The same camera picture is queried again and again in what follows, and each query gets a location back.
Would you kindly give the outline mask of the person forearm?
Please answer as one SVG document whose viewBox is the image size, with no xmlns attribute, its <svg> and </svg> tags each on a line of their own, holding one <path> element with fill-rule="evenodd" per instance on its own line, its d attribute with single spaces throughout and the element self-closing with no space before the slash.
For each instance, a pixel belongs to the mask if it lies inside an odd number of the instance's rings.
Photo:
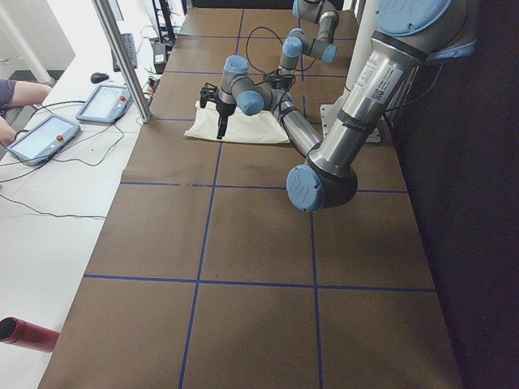
<svg viewBox="0 0 519 389">
<path fill-rule="evenodd" d="M 52 88 L 42 83 L 1 80 L 1 110 L 25 105 L 40 105 Z"/>
</svg>

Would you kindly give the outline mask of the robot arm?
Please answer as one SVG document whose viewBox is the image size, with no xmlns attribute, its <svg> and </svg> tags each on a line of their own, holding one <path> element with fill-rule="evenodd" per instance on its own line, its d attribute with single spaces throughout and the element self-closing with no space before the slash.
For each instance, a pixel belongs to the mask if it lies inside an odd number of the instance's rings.
<svg viewBox="0 0 519 389">
<path fill-rule="evenodd" d="M 319 29 L 316 37 L 311 37 L 301 28 L 293 28 L 283 41 L 279 66 L 265 75 L 264 81 L 271 88 L 284 91 L 288 91 L 295 80 L 301 55 L 330 63 L 337 53 L 333 42 L 339 15 L 330 1 L 294 1 L 293 14 L 300 20 L 316 24 Z"/>
<path fill-rule="evenodd" d="M 473 53 L 479 4 L 476 1 L 381 1 L 372 14 L 372 51 L 350 92 L 334 108 L 334 119 L 320 136 L 294 106 L 289 89 L 300 55 L 331 62 L 339 23 L 328 1 L 296 1 L 293 13 L 319 27 L 316 38 L 293 29 L 283 45 L 280 65 L 256 85 L 248 61 L 229 56 L 219 86 L 205 85 L 200 104 L 213 102 L 218 136 L 236 110 L 247 116 L 269 111 L 304 156 L 286 179 L 291 203 L 305 212 L 348 203 L 358 188 L 352 162 L 410 72 L 418 66 L 463 58 Z"/>
</svg>

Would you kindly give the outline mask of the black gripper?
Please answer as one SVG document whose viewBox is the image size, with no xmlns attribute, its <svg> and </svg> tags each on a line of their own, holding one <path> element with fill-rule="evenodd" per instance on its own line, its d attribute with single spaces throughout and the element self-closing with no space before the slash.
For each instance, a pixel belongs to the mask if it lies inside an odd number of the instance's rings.
<svg viewBox="0 0 519 389">
<path fill-rule="evenodd" d="M 270 87 L 276 90 L 289 91 L 293 85 L 292 75 L 274 74 L 270 76 Z"/>
<path fill-rule="evenodd" d="M 226 134 L 228 117 L 232 116 L 236 110 L 236 103 L 227 103 L 223 100 L 217 100 L 216 110 L 219 114 L 217 139 L 221 140 L 225 137 Z"/>
</svg>

